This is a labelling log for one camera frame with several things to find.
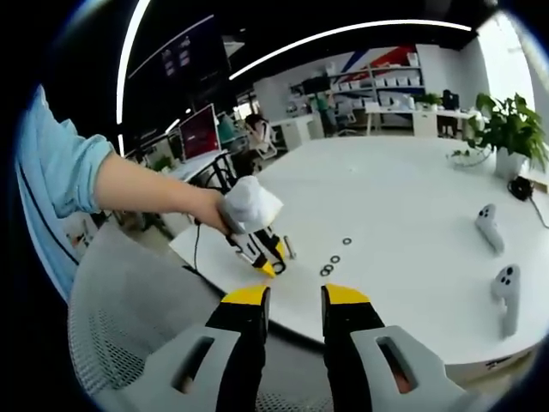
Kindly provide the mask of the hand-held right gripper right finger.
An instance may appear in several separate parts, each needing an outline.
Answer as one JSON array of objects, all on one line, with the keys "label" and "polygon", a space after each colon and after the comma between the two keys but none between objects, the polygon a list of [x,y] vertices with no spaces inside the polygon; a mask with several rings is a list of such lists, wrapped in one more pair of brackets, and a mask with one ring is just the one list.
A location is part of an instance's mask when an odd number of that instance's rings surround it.
[{"label": "hand-held right gripper right finger", "polygon": [[324,363],[336,411],[482,411],[443,361],[399,326],[387,326],[370,298],[327,283],[321,288]]}]

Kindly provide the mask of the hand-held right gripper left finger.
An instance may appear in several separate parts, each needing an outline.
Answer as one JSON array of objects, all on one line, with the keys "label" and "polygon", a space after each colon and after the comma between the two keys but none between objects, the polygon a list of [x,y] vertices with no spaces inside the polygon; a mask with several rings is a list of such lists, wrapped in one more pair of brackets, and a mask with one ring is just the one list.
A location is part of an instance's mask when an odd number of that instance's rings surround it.
[{"label": "hand-held right gripper left finger", "polygon": [[102,392],[104,411],[253,411],[265,365],[270,288],[227,294],[205,325],[152,353],[141,376]]}]

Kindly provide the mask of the person's left hand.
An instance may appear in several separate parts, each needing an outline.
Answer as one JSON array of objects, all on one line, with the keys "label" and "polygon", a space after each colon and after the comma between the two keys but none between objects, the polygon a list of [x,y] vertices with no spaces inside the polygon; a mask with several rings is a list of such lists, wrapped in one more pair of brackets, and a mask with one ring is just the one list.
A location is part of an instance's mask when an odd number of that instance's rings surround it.
[{"label": "person's left hand", "polygon": [[194,217],[199,222],[218,230],[223,235],[229,235],[231,231],[220,214],[222,200],[223,196],[220,192],[214,189],[200,188]]}]

